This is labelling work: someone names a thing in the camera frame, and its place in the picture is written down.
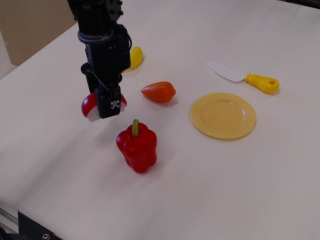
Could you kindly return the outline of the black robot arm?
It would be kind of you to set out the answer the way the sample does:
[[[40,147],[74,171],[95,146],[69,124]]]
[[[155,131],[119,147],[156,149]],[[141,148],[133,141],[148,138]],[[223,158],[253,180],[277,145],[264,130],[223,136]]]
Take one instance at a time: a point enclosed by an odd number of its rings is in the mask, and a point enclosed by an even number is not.
[[[123,15],[120,0],[70,0],[78,23],[78,39],[85,44],[87,62],[80,70],[90,94],[81,105],[91,122],[116,116],[127,106],[121,93],[122,73],[131,66],[132,40],[117,21]]]

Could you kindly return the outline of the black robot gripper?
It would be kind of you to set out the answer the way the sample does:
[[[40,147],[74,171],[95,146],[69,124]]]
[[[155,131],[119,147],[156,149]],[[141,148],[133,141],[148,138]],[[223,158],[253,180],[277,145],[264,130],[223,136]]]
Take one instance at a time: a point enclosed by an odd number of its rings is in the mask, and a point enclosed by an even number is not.
[[[100,118],[120,114],[122,72],[131,66],[130,37],[81,37],[87,63],[81,67],[89,91],[95,91]]]

